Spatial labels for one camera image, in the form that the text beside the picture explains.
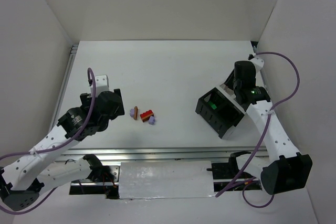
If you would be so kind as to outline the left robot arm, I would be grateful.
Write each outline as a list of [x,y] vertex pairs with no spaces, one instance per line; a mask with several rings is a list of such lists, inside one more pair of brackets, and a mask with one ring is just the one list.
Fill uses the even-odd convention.
[[94,154],[65,164],[52,163],[86,137],[107,129],[110,121],[124,115],[120,89],[103,91],[95,99],[80,95],[81,106],[69,109],[45,138],[17,161],[1,168],[1,200],[14,214],[26,213],[42,194],[75,180],[111,182],[118,170],[104,166]]

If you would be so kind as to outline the red brown lego brick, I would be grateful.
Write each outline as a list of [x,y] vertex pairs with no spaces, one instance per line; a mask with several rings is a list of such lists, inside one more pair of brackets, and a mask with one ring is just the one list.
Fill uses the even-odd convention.
[[154,116],[154,113],[152,110],[147,110],[143,113],[140,114],[140,119],[142,120],[142,122],[146,122],[150,119],[150,117]]

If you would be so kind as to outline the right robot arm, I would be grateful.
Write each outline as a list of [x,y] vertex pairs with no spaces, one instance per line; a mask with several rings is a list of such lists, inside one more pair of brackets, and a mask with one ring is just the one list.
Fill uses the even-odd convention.
[[304,188],[312,159],[302,155],[282,127],[270,96],[263,87],[256,86],[260,66],[252,61],[237,61],[234,65],[233,90],[236,101],[255,124],[264,143],[269,161],[255,157],[255,153],[233,155],[238,174],[247,172],[259,179],[263,190],[275,195]]

